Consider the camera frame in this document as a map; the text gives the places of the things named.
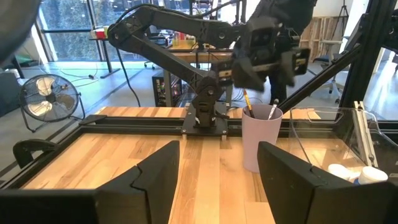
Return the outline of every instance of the desk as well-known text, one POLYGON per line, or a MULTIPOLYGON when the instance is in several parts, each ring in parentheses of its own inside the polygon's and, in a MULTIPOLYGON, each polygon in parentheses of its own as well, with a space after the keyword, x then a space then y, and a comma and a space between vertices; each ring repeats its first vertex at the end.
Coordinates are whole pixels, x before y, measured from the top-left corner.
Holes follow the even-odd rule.
MULTIPOLYGON (((307 111, 298 111, 307 117, 307 111)), ((107 107, 110 116, 185 117, 184 108, 107 107)), ((231 110, 232 118, 241 109, 231 110)), ((86 134, 24 186, 25 189, 92 189, 122 174, 171 140, 180 141, 180 167, 169 223, 274 223, 259 174, 243 168, 241 138, 190 138, 86 134)), ((310 157, 324 161, 327 141, 310 157)), ((277 145, 288 149, 286 139, 277 145)))
MULTIPOLYGON (((106 60, 106 64, 108 66, 108 74, 101 76, 100 78, 106 78, 116 72, 118 72, 120 70, 120 68, 117 68, 115 70, 112 69, 112 65, 111 65, 111 61, 109 59, 109 55, 108 55, 108 50, 106 50, 106 41, 108 41, 107 39, 97 39, 97 38, 90 38, 89 40, 96 40, 96 41, 100 41, 102 43, 102 48, 104 48, 104 55, 105 55, 105 60, 106 60)), ((119 61, 121 64, 123 64, 123 60, 121 57, 119 57, 119 61)))
MULTIPOLYGON (((171 46, 168 48, 175 56, 178 58, 188 62, 188 63, 196 63, 196 53, 192 53, 192 44, 187 40, 180 40, 178 46, 171 46)), ((231 58, 232 52, 212 52, 209 53, 198 53, 198 62, 199 63, 215 63, 219 60, 227 60, 231 58)), ((165 96, 166 96, 166 106, 172 106, 172 92, 171 92, 171 83, 170 83, 170 72, 164 70, 164 86, 165 86, 165 96)), ((226 90, 226 102, 231 104, 232 100, 232 87, 228 87, 226 90)))

